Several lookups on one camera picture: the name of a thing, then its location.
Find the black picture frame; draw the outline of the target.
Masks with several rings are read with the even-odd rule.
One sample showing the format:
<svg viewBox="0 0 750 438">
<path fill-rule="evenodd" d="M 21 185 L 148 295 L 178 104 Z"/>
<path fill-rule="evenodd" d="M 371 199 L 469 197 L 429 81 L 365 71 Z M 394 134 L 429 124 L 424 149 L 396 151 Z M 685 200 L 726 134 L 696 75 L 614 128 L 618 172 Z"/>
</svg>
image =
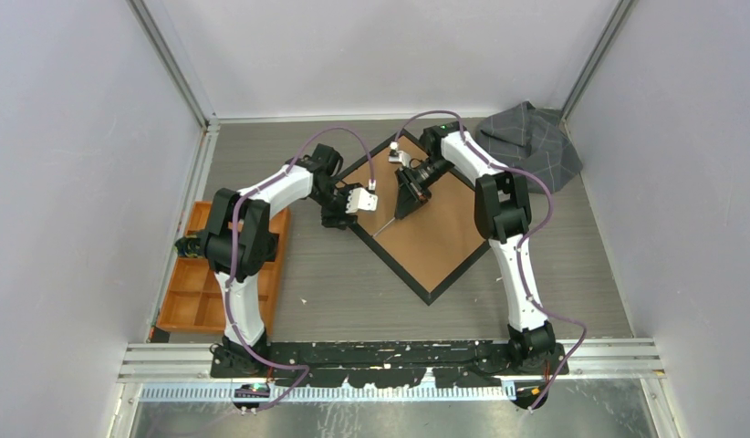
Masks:
<svg viewBox="0 0 750 438">
<path fill-rule="evenodd" d="M 350 227 L 417 297 L 430 306 L 490 251 L 474 224 L 474 185 L 457 170 L 430 187 L 432 198 L 404 219 L 395 219 L 397 166 L 388 162 L 388 137 L 372 151 L 377 210 L 360 212 Z"/>
</svg>

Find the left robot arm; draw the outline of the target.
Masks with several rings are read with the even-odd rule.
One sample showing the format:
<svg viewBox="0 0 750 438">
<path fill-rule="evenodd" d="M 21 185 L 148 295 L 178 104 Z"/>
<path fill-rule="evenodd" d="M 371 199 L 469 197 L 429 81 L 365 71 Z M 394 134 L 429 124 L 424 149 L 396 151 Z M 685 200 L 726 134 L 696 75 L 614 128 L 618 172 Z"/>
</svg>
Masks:
<svg viewBox="0 0 750 438">
<path fill-rule="evenodd" d="M 326 228 L 345 230 L 357 217 L 348 212 L 349 196 L 359 188 L 339 178 L 343 158 L 318 144 L 309 155 L 288 161 L 267 179 L 238 191 L 223 188 L 214 196 L 200 235 L 201 250 L 223 294 L 225 341 L 238 346 L 233 365 L 247 378 L 260 376 L 268 363 L 266 327 L 258 298 L 258 276 L 276 250 L 279 237 L 271 219 L 290 204 L 310 198 L 320 207 Z"/>
</svg>

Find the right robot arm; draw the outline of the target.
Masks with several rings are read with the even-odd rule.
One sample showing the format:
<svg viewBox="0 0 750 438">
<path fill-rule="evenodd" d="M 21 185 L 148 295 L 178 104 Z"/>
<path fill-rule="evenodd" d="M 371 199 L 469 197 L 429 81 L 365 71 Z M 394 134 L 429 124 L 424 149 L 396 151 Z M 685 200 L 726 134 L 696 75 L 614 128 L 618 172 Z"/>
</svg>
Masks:
<svg viewBox="0 0 750 438">
<path fill-rule="evenodd" d="M 532 374 L 557 347 L 527 253 L 532 221 L 527 182 L 533 176 L 495 159 L 458 122 L 425 129 L 420 142 L 426 157 L 417 166 L 398 141 L 389 145 L 389 161 L 397 166 L 394 216 L 404 219 L 427 204 L 431 185 L 451 170 L 474 184 L 474 224 L 505 284 L 509 362 L 517 372 Z"/>
</svg>

